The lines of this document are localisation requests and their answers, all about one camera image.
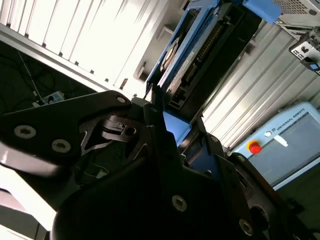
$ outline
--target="red emergency stop button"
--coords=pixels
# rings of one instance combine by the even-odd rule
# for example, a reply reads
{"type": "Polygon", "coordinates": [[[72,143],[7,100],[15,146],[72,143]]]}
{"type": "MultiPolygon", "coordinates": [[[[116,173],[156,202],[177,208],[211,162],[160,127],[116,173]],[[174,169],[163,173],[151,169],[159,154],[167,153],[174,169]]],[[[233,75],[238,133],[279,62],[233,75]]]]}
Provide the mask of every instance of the red emergency stop button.
{"type": "Polygon", "coordinates": [[[250,153],[252,154],[258,154],[261,152],[261,146],[257,141],[254,141],[252,143],[250,143],[250,145],[248,146],[250,153]]]}

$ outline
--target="screw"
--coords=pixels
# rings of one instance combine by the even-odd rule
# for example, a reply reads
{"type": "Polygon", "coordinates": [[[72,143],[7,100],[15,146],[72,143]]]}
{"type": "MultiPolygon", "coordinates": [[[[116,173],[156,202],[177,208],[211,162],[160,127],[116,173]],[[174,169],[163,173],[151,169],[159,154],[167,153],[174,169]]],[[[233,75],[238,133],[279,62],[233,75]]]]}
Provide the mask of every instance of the screw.
{"type": "Polygon", "coordinates": [[[172,197],[172,204],[179,212],[184,212],[187,209],[187,203],[182,196],[174,195],[172,197]]]}
{"type": "Polygon", "coordinates": [[[37,131],[29,125],[19,125],[13,130],[14,134],[22,139],[31,139],[37,135],[37,131]]]}
{"type": "Polygon", "coordinates": [[[220,12],[220,7],[217,6],[217,7],[215,8],[213,14],[214,14],[214,15],[217,15],[219,12],[220,12]]]}
{"type": "Polygon", "coordinates": [[[215,136],[211,136],[212,141],[214,141],[215,143],[217,143],[219,140],[215,137],[215,136]]]}
{"type": "Polygon", "coordinates": [[[240,225],[240,228],[242,229],[242,231],[245,234],[247,234],[248,236],[252,236],[254,234],[254,230],[253,230],[252,226],[246,220],[240,219],[239,225],[240,225]]]}
{"type": "Polygon", "coordinates": [[[301,240],[300,237],[298,237],[298,236],[295,235],[295,234],[293,234],[292,237],[293,237],[294,240],[301,240]]]}
{"type": "Polygon", "coordinates": [[[240,155],[239,155],[239,156],[237,156],[237,157],[238,157],[238,159],[239,159],[241,162],[243,162],[243,163],[246,161],[243,156],[240,156],[240,155]]]}
{"type": "Polygon", "coordinates": [[[51,147],[55,152],[61,153],[61,154],[66,154],[71,149],[70,143],[64,139],[54,140],[51,144],[51,147]]]}
{"type": "Polygon", "coordinates": [[[116,98],[120,103],[125,103],[126,102],[126,100],[123,98],[123,97],[120,97],[120,96],[118,96],[117,98],[116,98]]]}

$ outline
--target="blue bracket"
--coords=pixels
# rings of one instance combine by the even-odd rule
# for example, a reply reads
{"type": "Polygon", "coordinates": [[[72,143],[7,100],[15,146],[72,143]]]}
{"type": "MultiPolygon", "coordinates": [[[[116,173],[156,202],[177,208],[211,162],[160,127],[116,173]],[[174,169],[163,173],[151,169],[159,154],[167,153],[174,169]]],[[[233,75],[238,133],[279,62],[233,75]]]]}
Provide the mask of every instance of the blue bracket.
{"type": "Polygon", "coordinates": [[[163,112],[163,117],[166,129],[173,133],[176,145],[179,146],[190,132],[192,126],[165,111],[163,112]]]}
{"type": "Polygon", "coordinates": [[[247,9],[266,20],[269,24],[274,23],[281,16],[281,7],[272,0],[244,0],[242,3],[247,9]]]}

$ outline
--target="white corrugated wall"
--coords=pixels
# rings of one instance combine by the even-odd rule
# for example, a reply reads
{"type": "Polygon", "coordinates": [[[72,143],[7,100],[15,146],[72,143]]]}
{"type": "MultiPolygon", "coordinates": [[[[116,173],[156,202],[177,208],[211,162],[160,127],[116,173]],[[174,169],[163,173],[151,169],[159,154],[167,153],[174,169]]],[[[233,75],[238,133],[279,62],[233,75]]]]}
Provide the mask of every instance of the white corrugated wall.
{"type": "Polygon", "coordinates": [[[134,71],[173,2],[0,0],[0,40],[97,91],[128,79],[127,96],[143,95],[134,71]]]}
{"type": "Polygon", "coordinates": [[[295,101],[320,106],[320,76],[289,52],[293,37],[264,22],[254,41],[203,113],[206,130],[229,149],[295,101]]]}

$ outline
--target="universal robots logo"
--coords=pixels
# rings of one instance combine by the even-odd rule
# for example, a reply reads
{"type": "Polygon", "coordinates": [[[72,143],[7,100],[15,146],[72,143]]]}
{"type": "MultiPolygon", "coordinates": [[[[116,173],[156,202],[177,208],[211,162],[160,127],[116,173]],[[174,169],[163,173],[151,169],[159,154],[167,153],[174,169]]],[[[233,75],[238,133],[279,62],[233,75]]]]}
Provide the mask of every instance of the universal robots logo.
{"type": "Polygon", "coordinates": [[[293,121],[296,117],[301,116],[301,114],[305,111],[304,108],[302,108],[300,111],[298,111],[296,114],[294,114],[292,117],[290,117],[287,121],[285,121],[283,124],[281,124],[280,126],[278,126],[276,129],[273,128],[272,132],[276,131],[276,130],[280,130],[282,129],[285,125],[287,125],[288,123],[290,123],[291,121],[293,121]]]}

